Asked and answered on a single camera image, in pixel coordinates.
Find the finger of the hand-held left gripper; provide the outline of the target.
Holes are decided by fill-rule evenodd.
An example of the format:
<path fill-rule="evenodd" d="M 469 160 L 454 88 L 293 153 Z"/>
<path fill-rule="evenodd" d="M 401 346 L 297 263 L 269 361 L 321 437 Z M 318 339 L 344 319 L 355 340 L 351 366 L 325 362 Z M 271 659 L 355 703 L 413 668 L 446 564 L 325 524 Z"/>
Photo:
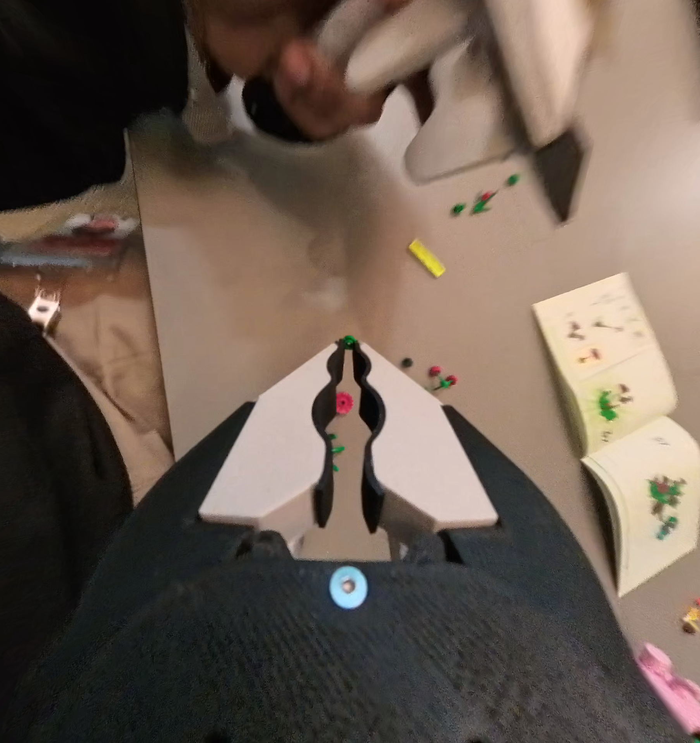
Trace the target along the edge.
<path fill-rule="evenodd" d="M 590 2 L 493 1 L 489 19 L 519 134 L 559 224 L 573 211 L 587 146 L 576 105 L 594 35 Z"/>

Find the person's beige trousers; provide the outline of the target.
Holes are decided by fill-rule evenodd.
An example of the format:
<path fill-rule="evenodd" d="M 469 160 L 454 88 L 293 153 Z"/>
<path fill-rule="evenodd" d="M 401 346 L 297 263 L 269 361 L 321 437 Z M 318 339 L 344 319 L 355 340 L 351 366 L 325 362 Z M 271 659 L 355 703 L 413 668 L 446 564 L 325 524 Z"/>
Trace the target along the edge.
<path fill-rule="evenodd" d="M 138 506 L 174 462 L 140 228 L 128 236 L 117 269 L 59 270 L 41 283 L 60 294 L 49 345 L 103 413 Z"/>

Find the yellow-green flat toy plate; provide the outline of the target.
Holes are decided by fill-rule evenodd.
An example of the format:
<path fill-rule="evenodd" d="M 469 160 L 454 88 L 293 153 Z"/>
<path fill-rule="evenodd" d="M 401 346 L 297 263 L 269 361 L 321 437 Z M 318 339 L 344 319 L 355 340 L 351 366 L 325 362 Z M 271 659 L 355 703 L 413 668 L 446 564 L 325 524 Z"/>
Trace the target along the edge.
<path fill-rule="evenodd" d="M 408 251 L 433 278 L 439 279 L 445 274 L 446 267 L 438 256 L 418 239 L 415 239 L 409 244 Z"/>

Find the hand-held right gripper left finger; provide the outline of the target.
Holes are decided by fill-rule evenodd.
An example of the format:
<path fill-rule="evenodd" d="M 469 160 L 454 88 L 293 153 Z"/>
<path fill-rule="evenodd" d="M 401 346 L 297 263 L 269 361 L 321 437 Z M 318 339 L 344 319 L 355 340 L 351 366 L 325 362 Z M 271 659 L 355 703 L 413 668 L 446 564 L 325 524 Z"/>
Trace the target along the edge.
<path fill-rule="evenodd" d="M 334 342 L 262 393 L 204 501 L 201 520 L 274 531 L 294 547 L 325 527 L 335 491 L 337 385 L 345 348 Z"/>

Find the grey red badge card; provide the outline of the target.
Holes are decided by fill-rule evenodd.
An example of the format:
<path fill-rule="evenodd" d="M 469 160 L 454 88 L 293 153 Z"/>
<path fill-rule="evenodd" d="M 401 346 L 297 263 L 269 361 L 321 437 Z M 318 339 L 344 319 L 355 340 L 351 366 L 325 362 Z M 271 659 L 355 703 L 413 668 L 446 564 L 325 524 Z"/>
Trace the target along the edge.
<path fill-rule="evenodd" d="M 54 233 L 0 243 L 0 267 L 113 269 L 139 225 L 137 218 L 77 214 Z"/>

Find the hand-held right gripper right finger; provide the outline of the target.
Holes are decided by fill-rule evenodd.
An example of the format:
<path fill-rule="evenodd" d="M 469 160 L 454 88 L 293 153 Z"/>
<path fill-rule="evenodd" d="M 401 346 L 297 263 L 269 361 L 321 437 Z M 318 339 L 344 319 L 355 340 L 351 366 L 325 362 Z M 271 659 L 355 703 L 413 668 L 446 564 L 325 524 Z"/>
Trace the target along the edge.
<path fill-rule="evenodd" d="M 359 415 L 369 431 L 361 476 L 370 533 L 392 559 L 425 534 L 491 527 L 499 517 L 444 406 L 364 342 L 355 343 Z"/>

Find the toy instruction booklet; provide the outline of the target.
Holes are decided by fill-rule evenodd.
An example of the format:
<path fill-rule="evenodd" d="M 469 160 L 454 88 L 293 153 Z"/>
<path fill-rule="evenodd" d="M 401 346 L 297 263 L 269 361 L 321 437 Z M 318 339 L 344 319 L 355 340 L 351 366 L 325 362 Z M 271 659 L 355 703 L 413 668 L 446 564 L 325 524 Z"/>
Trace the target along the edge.
<path fill-rule="evenodd" d="M 627 274 L 536 303 L 533 314 L 611 520 L 623 597 L 698 545 L 700 447 L 671 418 L 669 365 Z"/>

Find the person's left hand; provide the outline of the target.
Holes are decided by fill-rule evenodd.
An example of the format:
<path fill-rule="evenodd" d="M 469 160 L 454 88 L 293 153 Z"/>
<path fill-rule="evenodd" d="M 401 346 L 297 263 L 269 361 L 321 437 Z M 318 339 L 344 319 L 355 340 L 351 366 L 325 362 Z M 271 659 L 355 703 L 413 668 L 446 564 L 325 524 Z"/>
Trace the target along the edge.
<path fill-rule="evenodd" d="M 375 124 L 391 89 L 370 95 L 345 87 L 344 72 L 312 39 L 336 2 L 189 2 L 189 28 L 212 87 L 232 77 L 261 82 L 289 122 L 311 143 Z"/>

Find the metal clip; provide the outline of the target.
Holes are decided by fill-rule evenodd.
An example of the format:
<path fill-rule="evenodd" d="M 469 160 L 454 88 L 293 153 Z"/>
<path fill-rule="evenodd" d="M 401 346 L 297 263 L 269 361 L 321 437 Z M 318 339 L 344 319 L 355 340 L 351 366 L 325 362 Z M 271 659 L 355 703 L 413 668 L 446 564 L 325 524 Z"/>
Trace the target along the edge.
<path fill-rule="evenodd" d="M 28 308 L 28 316 L 44 336 L 53 333 L 61 317 L 61 290 L 48 291 L 37 287 Z"/>

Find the person's black jacket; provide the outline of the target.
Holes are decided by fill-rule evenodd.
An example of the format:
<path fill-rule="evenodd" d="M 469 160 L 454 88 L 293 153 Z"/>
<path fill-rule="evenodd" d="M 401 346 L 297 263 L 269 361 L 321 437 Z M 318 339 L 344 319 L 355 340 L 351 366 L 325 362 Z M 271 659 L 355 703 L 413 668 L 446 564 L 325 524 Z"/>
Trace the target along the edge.
<path fill-rule="evenodd" d="M 75 610 L 132 506 L 98 404 L 0 293 L 0 729 L 15 686 Z"/>

